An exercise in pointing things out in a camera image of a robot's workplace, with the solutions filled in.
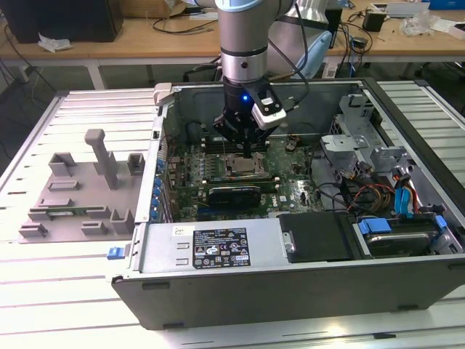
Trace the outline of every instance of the white label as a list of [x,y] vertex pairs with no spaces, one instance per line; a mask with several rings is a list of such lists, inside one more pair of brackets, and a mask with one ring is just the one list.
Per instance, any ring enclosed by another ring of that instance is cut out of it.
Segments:
[[73,216],[74,213],[71,211],[61,211],[61,212],[49,212],[49,216]]
[[264,100],[262,100],[262,104],[263,105],[270,105],[270,104],[273,104],[274,101],[272,98],[265,98]]
[[173,227],[173,236],[192,236],[194,235],[194,225],[183,225]]

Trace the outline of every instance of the warning label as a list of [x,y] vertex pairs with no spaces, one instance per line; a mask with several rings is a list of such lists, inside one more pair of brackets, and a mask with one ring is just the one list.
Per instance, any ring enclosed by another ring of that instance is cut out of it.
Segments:
[[193,266],[196,269],[249,266],[245,228],[194,230]]

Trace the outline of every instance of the electronic component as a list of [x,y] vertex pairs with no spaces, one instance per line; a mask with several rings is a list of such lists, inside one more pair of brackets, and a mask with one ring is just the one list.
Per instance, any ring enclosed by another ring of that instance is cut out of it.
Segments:
[[211,209],[228,209],[245,211],[260,205],[261,191],[259,187],[219,187],[209,191]]
[[280,215],[281,230],[292,245],[290,249],[286,247],[289,262],[360,259],[360,249],[348,217],[351,216],[333,212]]
[[378,33],[381,31],[381,27],[386,20],[386,16],[386,12],[367,11],[362,24],[363,29]]
[[354,44],[354,47],[356,49],[365,49],[366,44],[368,43],[368,40],[365,38],[360,38],[359,36],[356,36],[352,39],[352,43]]
[[373,257],[407,257],[424,254],[446,228],[442,216],[415,214],[412,218],[365,219],[358,223]]

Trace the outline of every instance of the black box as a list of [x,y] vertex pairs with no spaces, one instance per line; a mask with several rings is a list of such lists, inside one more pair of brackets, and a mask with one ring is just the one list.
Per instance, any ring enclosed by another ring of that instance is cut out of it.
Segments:
[[123,25],[119,0],[0,0],[9,28],[21,44],[51,39],[113,41]]
[[365,14],[365,19],[363,20],[362,27],[366,31],[379,32],[381,30],[381,27],[383,26],[385,18],[386,13],[367,11]]

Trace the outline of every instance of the wooden table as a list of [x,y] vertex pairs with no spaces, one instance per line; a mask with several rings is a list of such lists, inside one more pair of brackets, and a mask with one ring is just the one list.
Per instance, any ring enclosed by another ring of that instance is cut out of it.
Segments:
[[[364,10],[373,1],[355,0],[355,9],[346,9],[342,12],[343,20],[355,12]],[[440,16],[445,20],[465,21],[464,11],[431,11],[432,15]],[[363,18],[353,23],[362,26]],[[373,46],[370,52],[363,57],[363,62],[378,63],[414,63],[414,62],[461,62],[465,60],[465,41],[458,40],[447,33],[435,31],[432,35],[406,36],[400,31],[402,20],[390,19],[386,21],[379,33],[371,33]],[[350,27],[350,34],[368,38],[366,34],[355,27]],[[325,59],[323,77],[334,77],[336,69],[345,52],[345,39],[343,33],[338,33],[336,44],[328,51]]]
[[[187,18],[166,22],[166,30],[179,31],[192,28],[204,20]],[[214,59],[219,54],[217,24],[209,26],[213,31],[190,36],[159,33],[151,28],[146,19],[125,18],[123,28],[114,42],[72,42],[73,48],[51,53],[37,44],[18,44],[20,53],[35,66],[85,66],[95,89],[105,89],[101,67],[104,65],[157,65],[198,64]],[[25,63],[11,48],[3,30],[0,35],[0,58],[8,66],[24,66]],[[151,70],[147,70],[149,79]]]
[[[365,9],[369,0],[355,0],[356,9],[343,11],[347,19],[353,12]],[[465,11],[433,11],[444,19],[465,20]],[[179,18],[169,20],[166,29],[178,31],[192,28],[201,20]],[[362,19],[354,24],[361,25]],[[388,20],[380,33],[373,33],[373,47],[363,58],[364,62],[455,62],[465,60],[465,41],[446,33],[407,37],[399,30],[400,20]],[[213,31],[192,36],[174,36],[154,31],[146,19],[125,19],[123,28],[114,42],[73,42],[73,48],[51,53],[37,44],[18,44],[21,54],[35,66],[85,66],[89,71],[95,89],[104,89],[100,67],[104,65],[156,65],[204,63],[219,54],[219,31],[217,24]],[[356,28],[351,34],[365,36]],[[7,65],[24,66],[1,31],[0,57]],[[328,51],[323,77],[334,77],[345,51],[344,37],[339,33],[336,45]]]

